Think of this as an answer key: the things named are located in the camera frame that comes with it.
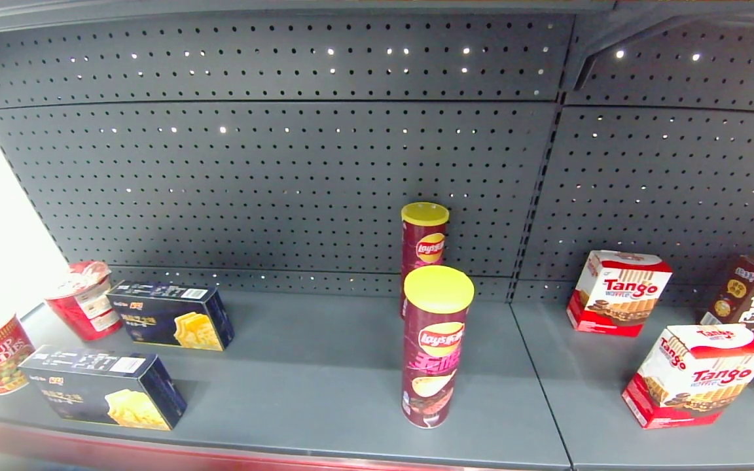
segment maroon can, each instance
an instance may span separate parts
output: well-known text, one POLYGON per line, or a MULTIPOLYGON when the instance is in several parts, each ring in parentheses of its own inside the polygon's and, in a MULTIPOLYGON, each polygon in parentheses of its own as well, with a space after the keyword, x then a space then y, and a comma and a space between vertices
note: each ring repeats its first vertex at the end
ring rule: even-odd
POLYGON ((410 271, 427 265, 440 265, 444 254, 447 208, 436 203, 409 203, 401 209, 403 253, 401 254, 401 319, 404 318, 403 283, 410 271))
POLYGON ((463 272, 430 265, 411 271, 404 291, 401 409, 416 426, 437 427, 450 411, 475 290, 463 272))

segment store shelf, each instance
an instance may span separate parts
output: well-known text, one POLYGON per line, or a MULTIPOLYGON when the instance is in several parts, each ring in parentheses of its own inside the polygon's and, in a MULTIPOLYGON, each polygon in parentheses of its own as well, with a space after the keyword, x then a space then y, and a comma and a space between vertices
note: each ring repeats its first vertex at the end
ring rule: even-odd
MULTIPOLYGON (((64 421, 33 385, 0 397, 0 423, 158 446, 569 467, 507 304, 473 305, 450 417, 421 430, 400 409, 396 299, 236 291, 222 297, 237 331, 224 353, 134 345, 123 331, 90 344, 159 354, 189 404, 173 432, 64 421)), ((81 344, 46 308, 25 326, 36 345, 81 344)))
POLYGON ((512 305, 575 469, 754 469, 754 382, 708 427, 643 430, 620 399, 659 332, 694 312, 658 307, 636 339, 576 332, 562 305, 512 305))

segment red and white box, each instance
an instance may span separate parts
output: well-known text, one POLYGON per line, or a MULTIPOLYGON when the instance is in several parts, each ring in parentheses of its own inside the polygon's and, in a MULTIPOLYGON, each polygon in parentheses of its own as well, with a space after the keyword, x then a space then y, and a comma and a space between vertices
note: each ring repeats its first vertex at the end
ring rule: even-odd
POLYGON ((671 277, 653 254, 590 251, 566 306, 581 332, 636 337, 671 277))
POLYGON ((754 332, 744 324, 672 325, 622 399, 643 428, 708 425, 752 378, 754 332))

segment yellow lid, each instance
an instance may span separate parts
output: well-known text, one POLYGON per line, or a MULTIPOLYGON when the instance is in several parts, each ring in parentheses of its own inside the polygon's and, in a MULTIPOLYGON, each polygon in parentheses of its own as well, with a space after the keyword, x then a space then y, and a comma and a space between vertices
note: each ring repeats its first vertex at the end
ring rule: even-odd
POLYGON ((411 304, 433 314, 452 314, 473 301, 473 282, 463 272, 443 265, 427 265, 406 275, 403 291, 411 304))
POLYGON ((409 203, 401 209, 401 218, 415 226, 440 226, 450 218, 450 212, 436 203, 409 203))

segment barcode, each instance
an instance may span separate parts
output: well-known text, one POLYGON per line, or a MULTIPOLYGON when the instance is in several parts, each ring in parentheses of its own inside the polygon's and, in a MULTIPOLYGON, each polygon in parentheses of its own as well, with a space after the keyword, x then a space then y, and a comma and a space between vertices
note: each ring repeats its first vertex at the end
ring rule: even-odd
POLYGON ((201 297, 204 297, 207 292, 209 292, 209 290, 207 289, 192 288, 182 293, 182 296, 180 296, 180 298, 200 299, 201 297))
POLYGON ((122 356, 118 358, 118 361, 110 367, 110 372, 116 373, 135 373, 138 367, 144 363, 144 358, 132 358, 129 356, 122 356))
POLYGON ((716 324, 723 324, 720 319, 715 318, 715 316, 711 315, 711 313, 706 313, 706 315, 703 316, 703 320, 700 321, 701 325, 716 325, 716 324))

